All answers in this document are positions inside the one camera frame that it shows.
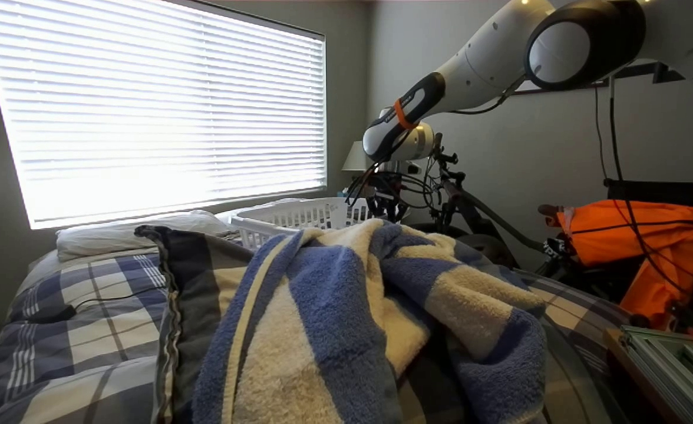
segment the white pillow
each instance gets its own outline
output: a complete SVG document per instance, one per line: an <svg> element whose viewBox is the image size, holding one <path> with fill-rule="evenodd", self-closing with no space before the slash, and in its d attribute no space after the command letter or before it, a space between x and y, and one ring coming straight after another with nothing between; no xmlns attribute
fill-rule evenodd
<svg viewBox="0 0 693 424"><path fill-rule="evenodd" d="M73 227L73 228L60 231L60 238L56 238L60 261L64 264L80 257L99 257L108 252L156 247L156 243L152 243L148 238L135 235L136 227L167 227L175 231L193 231L193 234L207 234L207 235L220 235L232 231L214 214L206 210L179 212L179 214L156 216L147 222L129 222L129 224Z"/></svg>

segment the blue plaid blanket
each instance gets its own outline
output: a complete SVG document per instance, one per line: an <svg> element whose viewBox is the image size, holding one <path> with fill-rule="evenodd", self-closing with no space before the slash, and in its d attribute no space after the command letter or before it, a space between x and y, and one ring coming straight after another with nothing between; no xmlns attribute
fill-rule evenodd
<svg viewBox="0 0 693 424"><path fill-rule="evenodd" d="M159 255L129 252L64 264L15 296L0 422L148 422L162 285ZM75 316L49 314L64 307Z"/></svg>
<svg viewBox="0 0 693 424"><path fill-rule="evenodd" d="M198 422L400 422L396 381L435 333L478 422L543 409L545 300L445 235L371 219L268 241L195 386Z"/></svg>

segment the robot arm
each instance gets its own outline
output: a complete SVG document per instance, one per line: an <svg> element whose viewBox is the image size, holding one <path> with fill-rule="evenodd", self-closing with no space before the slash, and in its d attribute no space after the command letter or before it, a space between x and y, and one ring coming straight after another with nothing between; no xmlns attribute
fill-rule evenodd
<svg viewBox="0 0 693 424"><path fill-rule="evenodd" d="M378 163L425 157L436 136L422 118L508 96L523 77L543 89L571 89L637 57L693 76L690 3L562 0L557 9L555 3L509 0L365 129L364 150Z"/></svg>

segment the window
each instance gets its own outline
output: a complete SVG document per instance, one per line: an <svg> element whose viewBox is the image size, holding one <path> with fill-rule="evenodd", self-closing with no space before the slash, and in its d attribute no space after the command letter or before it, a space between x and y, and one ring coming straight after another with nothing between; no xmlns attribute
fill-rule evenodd
<svg viewBox="0 0 693 424"><path fill-rule="evenodd" d="M31 228L326 186L326 42L165 0L0 0Z"/></svg>

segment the plaid bedding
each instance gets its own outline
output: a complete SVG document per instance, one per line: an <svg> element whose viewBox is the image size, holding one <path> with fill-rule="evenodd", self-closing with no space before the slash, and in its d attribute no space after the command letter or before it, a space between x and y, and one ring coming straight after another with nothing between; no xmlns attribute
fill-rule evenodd
<svg viewBox="0 0 693 424"><path fill-rule="evenodd" d="M0 422L148 422L162 285L142 252L64 264L19 291L0 333Z"/></svg>

